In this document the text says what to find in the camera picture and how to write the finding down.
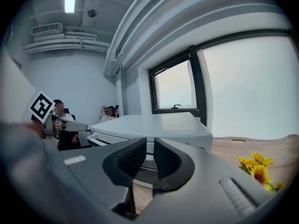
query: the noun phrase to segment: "air vent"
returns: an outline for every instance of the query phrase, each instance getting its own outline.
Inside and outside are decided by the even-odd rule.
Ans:
[[[50,34],[58,34],[63,30],[63,25],[61,23],[52,23],[43,26],[34,27],[31,29],[31,34],[34,37]]]

